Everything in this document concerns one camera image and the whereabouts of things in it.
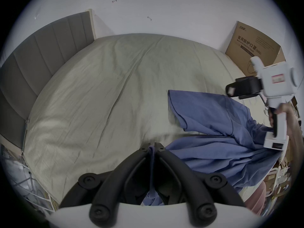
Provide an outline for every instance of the bed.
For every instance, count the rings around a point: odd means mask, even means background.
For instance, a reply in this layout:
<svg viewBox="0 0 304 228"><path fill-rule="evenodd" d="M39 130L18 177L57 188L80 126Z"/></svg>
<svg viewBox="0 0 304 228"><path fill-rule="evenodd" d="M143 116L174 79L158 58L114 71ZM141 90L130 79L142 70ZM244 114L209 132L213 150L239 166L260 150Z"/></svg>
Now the bed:
<svg viewBox="0 0 304 228"><path fill-rule="evenodd" d="M169 89L225 94L244 76L222 52L190 40L93 34L89 12L63 18L26 39L1 68L0 110L9 112L1 113L2 142L23 150L59 203L80 175L113 170L142 143L199 134L178 125ZM269 125L259 97L238 101ZM244 188L243 200L257 187Z"/></svg>

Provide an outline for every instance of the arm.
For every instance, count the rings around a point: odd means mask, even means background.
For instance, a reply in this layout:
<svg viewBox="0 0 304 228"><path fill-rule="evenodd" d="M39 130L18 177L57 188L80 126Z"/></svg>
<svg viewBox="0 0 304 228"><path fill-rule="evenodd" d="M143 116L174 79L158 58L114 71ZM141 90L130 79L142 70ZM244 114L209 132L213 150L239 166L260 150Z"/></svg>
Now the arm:
<svg viewBox="0 0 304 228"><path fill-rule="evenodd" d="M291 179L293 184L300 170L304 157L303 137L298 121L294 116L292 106L288 103L280 104L280 106L278 107L275 113L280 114L282 112L286 112L287 135L289 136L289 140L292 148L292 170L291 170L292 178ZM269 111L269 120L271 126L273 127L273 119L270 111Z"/></svg>

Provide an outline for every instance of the upholstered headboard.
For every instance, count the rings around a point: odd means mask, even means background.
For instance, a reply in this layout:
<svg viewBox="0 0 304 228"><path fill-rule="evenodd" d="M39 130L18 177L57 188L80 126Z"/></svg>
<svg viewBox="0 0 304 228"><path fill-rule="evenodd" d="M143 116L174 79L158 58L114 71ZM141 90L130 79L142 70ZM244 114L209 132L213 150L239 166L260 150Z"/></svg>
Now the upholstered headboard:
<svg viewBox="0 0 304 228"><path fill-rule="evenodd" d="M25 121L46 83L94 41L90 12L48 24L26 38L0 69L0 143L22 147Z"/></svg>

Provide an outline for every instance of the white wall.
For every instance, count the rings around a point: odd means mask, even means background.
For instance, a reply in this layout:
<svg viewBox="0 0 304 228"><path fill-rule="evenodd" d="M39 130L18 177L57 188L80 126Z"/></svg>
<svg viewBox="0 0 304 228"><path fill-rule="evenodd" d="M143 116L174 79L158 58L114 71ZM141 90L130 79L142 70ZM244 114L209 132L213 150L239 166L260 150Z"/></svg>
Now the white wall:
<svg viewBox="0 0 304 228"><path fill-rule="evenodd" d="M59 18L93 9L97 37L156 33L197 41L222 52L237 21L265 33L281 45L299 80L304 61L297 39L272 0L33 0L17 20L0 65L29 35ZM304 84L296 94L304 116Z"/></svg>

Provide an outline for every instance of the screw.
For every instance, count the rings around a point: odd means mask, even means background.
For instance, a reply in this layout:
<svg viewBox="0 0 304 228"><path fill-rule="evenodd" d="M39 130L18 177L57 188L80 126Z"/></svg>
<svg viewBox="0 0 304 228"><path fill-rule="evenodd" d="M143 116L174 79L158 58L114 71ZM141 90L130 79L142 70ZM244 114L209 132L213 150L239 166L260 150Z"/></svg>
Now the screw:
<svg viewBox="0 0 304 228"><path fill-rule="evenodd" d="M110 212L106 207L99 206L94 211L94 217L101 221L106 221L110 217Z"/></svg>
<svg viewBox="0 0 304 228"><path fill-rule="evenodd" d="M221 183L222 179L219 176L213 176L210 178L210 180L214 183Z"/></svg>
<svg viewBox="0 0 304 228"><path fill-rule="evenodd" d="M95 181L95 178L94 177L86 177L83 182L84 183L88 183L88 182L91 182L91 181Z"/></svg>
<svg viewBox="0 0 304 228"><path fill-rule="evenodd" d="M200 219L205 220L216 215L216 209L212 204L205 204L198 208L197 214Z"/></svg>

